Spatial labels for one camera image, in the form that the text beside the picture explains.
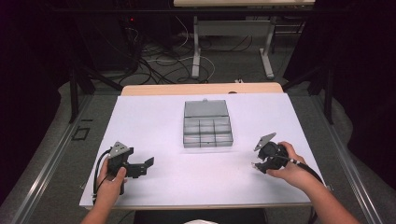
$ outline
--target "person's right hand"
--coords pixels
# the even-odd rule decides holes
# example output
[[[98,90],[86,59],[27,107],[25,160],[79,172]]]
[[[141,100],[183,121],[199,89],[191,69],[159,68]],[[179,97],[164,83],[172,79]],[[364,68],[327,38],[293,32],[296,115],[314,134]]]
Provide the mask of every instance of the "person's right hand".
[[[297,161],[306,164],[304,158],[296,154],[293,146],[290,143],[281,142],[279,144],[286,148],[289,154],[289,158],[295,159]],[[306,170],[300,168],[299,166],[291,162],[288,162],[288,164],[284,169],[280,169],[280,170],[269,169],[267,170],[267,174],[273,177],[282,178],[292,186],[302,190],[304,190],[304,188],[307,187],[307,185],[312,183],[312,181],[317,181]]]

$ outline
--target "hand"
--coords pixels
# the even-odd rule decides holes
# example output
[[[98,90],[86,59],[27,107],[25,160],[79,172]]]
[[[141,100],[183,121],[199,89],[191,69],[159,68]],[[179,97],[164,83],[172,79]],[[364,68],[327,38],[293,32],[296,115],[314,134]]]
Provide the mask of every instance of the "hand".
[[[286,148],[289,154],[289,158],[295,159],[297,161],[306,164],[304,158],[296,154],[293,146],[290,143],[281,142],[279,144]],[[282,178],[292,186],[302,190],[304,190],[304,188],[307,187],[307,185],[312,183],[312,181],[317,181],[307,171],[305,171],[304,169],[298,167],[297,165],[291,162],[288,162],[288,164],[284,169],[280,169],[280,170],[269,169],[267,170],[267,174],[273,177]]]
[[[100,185],[100,187],[97,192],[95,204],[103,206],[106,209],[110,209],[120,196],[121,184],[126,182],[126,169],[121,167],[116,177],[108,176],[107,165],[108,158],[105,158],[97,178],[96,186]]]

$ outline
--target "white table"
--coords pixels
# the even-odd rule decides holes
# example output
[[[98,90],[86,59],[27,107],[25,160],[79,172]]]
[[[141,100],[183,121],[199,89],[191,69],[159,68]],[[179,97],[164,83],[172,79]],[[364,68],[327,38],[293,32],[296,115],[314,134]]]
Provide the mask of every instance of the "white table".
[[[185,88],[185,85],[177,86],[179,91]],[[186,86],[189,90],[185,95],[171,91],[170,95],[129,96],[134,92],[131,88],[118,98],[96,159],[120,141],[134,147],[129,163],[141,163],[151,157],[155,162],[148,168],[147,175],[129,179],[115,208],[205,209],[310,204],[300,190],[251,167],[252,161],[260,161],[258,153],[253,151],[260,137],[276,132],[274,142],[293,143],[297,153],[321,176],[289,96],[282,93],[277,84],[268,85],[273,93],[266,92],[265,88],[263,93],[242,93],[243,89],[252,92],[265,87],[263,83]],[[213,88],[215,92],[228,89],[239,93],[193,94],[193,87],[198,92]],[[171,89],[172,85],[157,88]],[[139,87],[136,92],[157,88]],[[183,147],[184,104],[204,98],[226,101],[233,129],[231,147]],[[86,208],[92,207],[93,172],[92,169],[79,204]]]
[[[275,7],[275,6],[309,6],[315,0],[175,0],[175,7]],[[260,49],[265,75],[274,79],[268,51],[271,45],[276,17],[270,21],[198,21],[194,16],[194,57],[192,77],[199,76],[201,49],[200,35],[261,35],[266,36],[264,48]]]

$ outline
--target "gray carpet floor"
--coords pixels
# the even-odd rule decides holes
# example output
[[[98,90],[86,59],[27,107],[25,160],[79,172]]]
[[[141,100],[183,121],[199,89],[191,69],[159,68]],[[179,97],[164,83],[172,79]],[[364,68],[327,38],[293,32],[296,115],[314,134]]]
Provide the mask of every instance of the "gray carpet floor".
[[[276,81],[284,84],[282,78],[283,71],[287,66],[298,36],[279,36],[276,40],[276,53],[270,55],[270,61],[276,74]],[[202,45],[207,44],[210,49],[232,49],[243,40],[243,37],[216,37],[202,41]],[[261,38],[253,38],[249,44],[249,39],[245,40],[240,49],[243,51],[227,50],[225,52],[203,51],[202,56],[211,60],[211,63],[202,60],[202,66],[207,69],[208,74],[214,70],[215,73],[209,79],[211,83],[234,82],[235,79],[242,78],[244,82],[264,82],[262,61],[258,48],[262,47]],[[147,56],[147,60],[157,59],[158,56]],[[162,60],[168,59],[166,56],[160,57]],[[163,66],[153,63],[153,68],[166,74],[178,69],[180,66]],[[185,77],[186,70],[179,69],[167,77],[175,82],[180,77]],[[202,77],[205,77],[205,69],[202,70]],[[146,79],[146,75],[134,75],[126,77],[121,81],[122,85],[138,84]],[[183,83],[195,83],[196,80],[187,79]],[[27,223],[79,223],[87,214],[87,210],[78,206],[79,198],[82,194],[85,181],[88,179],[97,148],[106,131],[108,120],[111,116],[113,106],[119,92],[114,92],[101,82],[94,81],[97,92],[94,96],[80,95],[80,101],[88,101],[86,109],[81,111],[81,116],[75,123],[75,129],[70,136],[64,136],[70,119],[70,100],[68,97],[68,84],[59,89],[62,95],[62,103],[58,113],[52,122],[49,130],[43,139],[35,156],[32,158],[27,169],[21,176],[14,190],[8,195],[6,201],[0,208],[1,223],[11,223],[16,220],[16,215],[21,211],[26,196],[43,166],[50,159],[55,148],[66,137],[64,153],[60,156],[59,163],[53,166],[53,173],[50,175],[50,182],[44,186],[42,194],[36,195],[37,201],[33,204],[31,213],[27,216]],[[321,96],[308,96],[306,85],[302,83],[288,91],[290,99],[295,108],[296,114],[302,124],[304,133],[311,146],[317,160],[319,169],[327,184],[332,185],[334,195],[351,213],[362,223],[368,223],[366,216],[361,210],[359,201],[356,198],[354,189],[350,186],[347,177],[340,165],[336,153],[336,146],[330,138],[326,124],[321,118],[321,113],[315,109],[314,99]],[[343,108],[336,101],[333,103],[334,127],[340,138],[347,142],[353,127],[345,115]],[[78,140],[86,130],[88,134],[85,140]],[[351,155],[357,166],[361,179],[368,189],[372,202],[381,216],[383,223],[396,223],[396,192],[387,186],[375,173],[366,167],[361,161]],[[268,217],[269,223],[305,223],[308,220],[309,207],[277,207],[263,210]],[[111,213],[108,223],[119,223],[127,216],[122,223],[133,223],[134,214],[129,211],[115,210]]]

